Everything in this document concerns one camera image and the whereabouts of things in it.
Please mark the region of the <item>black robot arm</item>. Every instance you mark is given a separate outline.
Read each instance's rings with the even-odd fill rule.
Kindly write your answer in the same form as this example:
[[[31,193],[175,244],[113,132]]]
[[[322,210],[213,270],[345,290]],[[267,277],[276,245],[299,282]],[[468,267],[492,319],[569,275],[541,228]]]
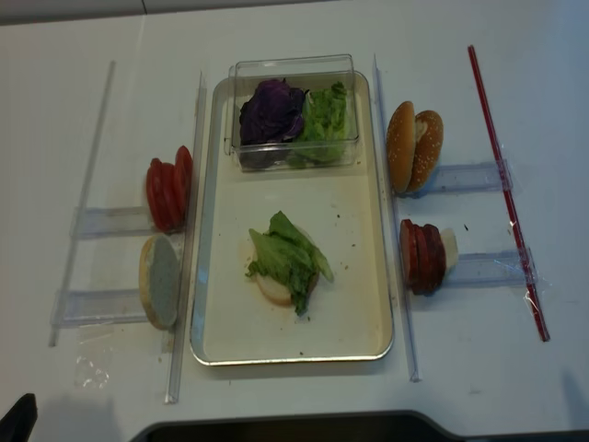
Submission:
[[[38,419],[36,396],[24,394],[0,421],[1,442],[28,442]]]

